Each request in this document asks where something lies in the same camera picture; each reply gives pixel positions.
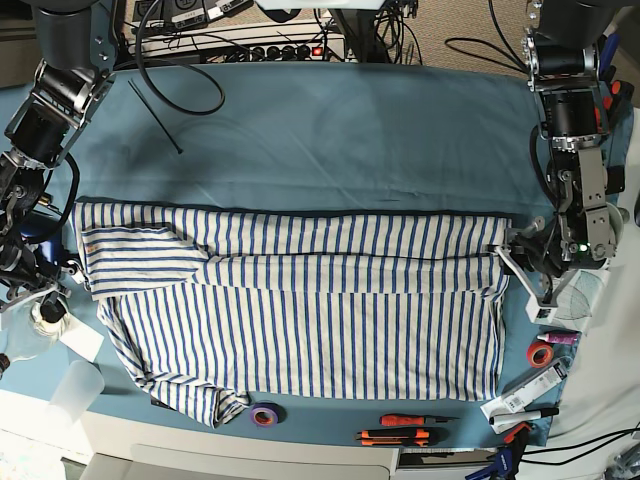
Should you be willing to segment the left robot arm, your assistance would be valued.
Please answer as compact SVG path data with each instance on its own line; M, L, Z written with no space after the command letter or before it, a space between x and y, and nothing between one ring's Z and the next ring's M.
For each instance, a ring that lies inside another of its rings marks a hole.
M528 85L540 114L531 163L553 208L550 226L510 242L524 267L550 278L597 269L617 241L607 206L601 144L610 133L601 93L603 33L615 9L603 1L535 1L523 40Z

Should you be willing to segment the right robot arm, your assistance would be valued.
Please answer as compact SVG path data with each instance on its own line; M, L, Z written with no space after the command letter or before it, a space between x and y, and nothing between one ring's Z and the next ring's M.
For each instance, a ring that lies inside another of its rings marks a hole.
M32 1L43 57L4 135L1 154L1 306L63 295L64 263L36 250L60 233L76 199L80 172L71 149L111 89L118 53L114 1ZM66 164L71 185L57 222L28 236L23 225L45 197L53 171Z

